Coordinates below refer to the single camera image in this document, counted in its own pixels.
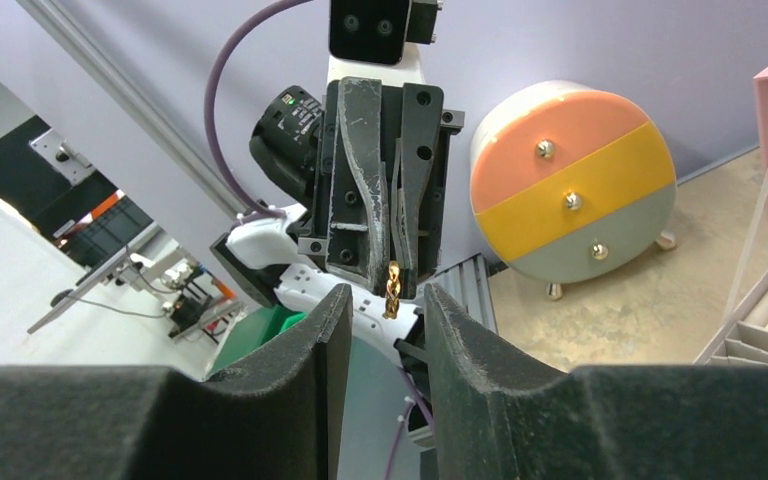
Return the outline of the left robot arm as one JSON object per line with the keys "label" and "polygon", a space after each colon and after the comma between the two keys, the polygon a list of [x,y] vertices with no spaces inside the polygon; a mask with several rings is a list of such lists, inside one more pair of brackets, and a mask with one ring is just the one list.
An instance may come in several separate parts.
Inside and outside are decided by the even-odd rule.
{"label": "left robot arm", "polygon": [[416,298],[440,263],[449,147],[463,123],[434,85],[348,77],[324,100],[286,88],[249,149],[293,202],[234,227],[216,254],[268,305],[310,312],[350,285],[354,335],[398,366],[416,363]]}

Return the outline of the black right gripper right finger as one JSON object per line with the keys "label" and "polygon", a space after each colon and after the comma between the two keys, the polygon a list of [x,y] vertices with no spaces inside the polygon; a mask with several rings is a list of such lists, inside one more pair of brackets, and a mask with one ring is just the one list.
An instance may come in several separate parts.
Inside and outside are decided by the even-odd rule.
{"label": "black right gripper right finger", "polygon": [[444,479],[768,479],[768,367],[559,371],[424,293]]}

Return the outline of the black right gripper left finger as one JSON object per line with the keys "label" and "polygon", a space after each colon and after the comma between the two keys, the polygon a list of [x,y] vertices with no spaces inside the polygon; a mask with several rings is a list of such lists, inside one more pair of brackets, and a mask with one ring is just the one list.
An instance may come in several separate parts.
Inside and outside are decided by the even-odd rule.
{"label": "black right gripper left finger", "polygon": [[0,479],[333,479],[352,292],[199,382],[167,367],[0,367]]}

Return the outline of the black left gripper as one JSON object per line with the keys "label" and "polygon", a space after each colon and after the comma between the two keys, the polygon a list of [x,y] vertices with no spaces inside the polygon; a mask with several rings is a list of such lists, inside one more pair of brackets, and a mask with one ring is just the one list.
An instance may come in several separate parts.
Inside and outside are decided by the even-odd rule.
{"label": "black left gripper", "polygon": [[400,298],[415,298],[439,266],[450,143],[463,123],[438,86],[331,82],[300,253],[378,296],[397,263]]}

